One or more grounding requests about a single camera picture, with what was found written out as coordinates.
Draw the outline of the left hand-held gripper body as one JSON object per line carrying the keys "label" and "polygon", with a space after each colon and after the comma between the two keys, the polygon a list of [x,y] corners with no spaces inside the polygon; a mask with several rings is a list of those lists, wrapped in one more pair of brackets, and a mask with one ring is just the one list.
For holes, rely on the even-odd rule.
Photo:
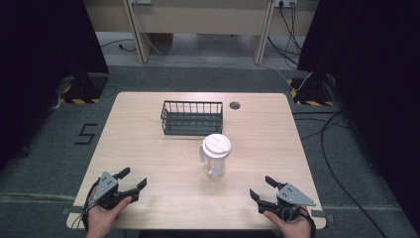
{"label": "left hand-held gripper body", "polygon": [[93,197],[88,200],[88,205],[98,204],[105,209],[113,209],[121,201],[119,200],[121,191],[118,187],[118,180],[108,172],[103,172]]}

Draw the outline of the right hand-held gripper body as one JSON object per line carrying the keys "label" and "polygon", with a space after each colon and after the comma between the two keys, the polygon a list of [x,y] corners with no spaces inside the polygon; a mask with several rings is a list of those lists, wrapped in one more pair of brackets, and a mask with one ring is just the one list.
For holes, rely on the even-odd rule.
{"label": "right hand-held gripper body", "polygon": [[269,205],[258,204],[259,213],[264,213],[268,210],[276,214],[283,221],[292,221],[299,215],[301,205],[316,205],[313,199],[288,182],[283,189],[277,189],[276,199],[277,202],[269,201]]}

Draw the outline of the person's right hand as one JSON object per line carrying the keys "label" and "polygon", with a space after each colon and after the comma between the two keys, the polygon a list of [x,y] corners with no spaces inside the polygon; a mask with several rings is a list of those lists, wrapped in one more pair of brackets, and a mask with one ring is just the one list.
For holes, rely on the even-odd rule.
{"label": "person's right hand", "polygon": [[302,216],[293,221],[285,222],[268,210],[263,215],[279,228],[283,238],[311,238],[311,224]]}

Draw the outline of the person's left hand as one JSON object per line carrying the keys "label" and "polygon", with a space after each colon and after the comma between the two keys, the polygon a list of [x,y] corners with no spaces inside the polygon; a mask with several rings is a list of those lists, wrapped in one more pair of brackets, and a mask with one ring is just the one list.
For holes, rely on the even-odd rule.
{"label": "person's left hand", "polygon": [[126,197],[111,210],[107,210],[101,206],[91,208],[88,212],[88,231],[86,238],[106,238],[113,229],[118,215],[131,201],[131,197]]}

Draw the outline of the clear cup with white lid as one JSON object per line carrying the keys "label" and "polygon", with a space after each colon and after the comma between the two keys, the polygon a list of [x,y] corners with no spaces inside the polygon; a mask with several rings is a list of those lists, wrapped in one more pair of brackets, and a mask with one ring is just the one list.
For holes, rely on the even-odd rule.
{"label": "clear cup with white lid", "polygon": [[225,174],[225,164],[230,156],[232,144],[222,134],[211,134],[205,137],[199,148],[200,162],[210,179],[221,179]]}

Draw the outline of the stand base with striped tape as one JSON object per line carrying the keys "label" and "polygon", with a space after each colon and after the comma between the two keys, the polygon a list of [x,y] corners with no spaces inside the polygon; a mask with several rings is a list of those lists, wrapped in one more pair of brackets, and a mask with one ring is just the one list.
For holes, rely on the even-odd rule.
{"label": "stand base with striped tape", "polygon": [[328,89],[323,79],[316,79],[308,74],[305,77],[290,78],[288,81],[292,100],[298,105],[333,106]]}
{"label": "stand base with striped tape", "polygon": [[106,73],[86,73],[82,77],[66,76],[56,89],[60,103],[96,104],[109,79]]}

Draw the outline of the black curtain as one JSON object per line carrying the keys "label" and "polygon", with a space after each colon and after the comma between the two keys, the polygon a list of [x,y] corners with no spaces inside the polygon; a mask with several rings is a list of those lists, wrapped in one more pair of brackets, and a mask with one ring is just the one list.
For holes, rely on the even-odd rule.
{"label": "black curtain", "polygon": [[299,69],[331,73],[420,235],[420,0],[319,0]]}
{"label": "black curtain", "polygon": [[83,0],[0,0],[0,171],[65,77],[107,71]]}

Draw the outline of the beige wooden desk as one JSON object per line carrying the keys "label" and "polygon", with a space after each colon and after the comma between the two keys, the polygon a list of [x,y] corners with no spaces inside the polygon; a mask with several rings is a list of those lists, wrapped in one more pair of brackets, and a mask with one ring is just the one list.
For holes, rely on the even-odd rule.
{"label": "beige wooden desk", "polygon": [[268,37],[307,35],[320,0],[276,8],[274,0],[82,0],[97,32],[130,32],[138,60],[149,60],[151,34],[243,35],[254,63],[263,62]]}

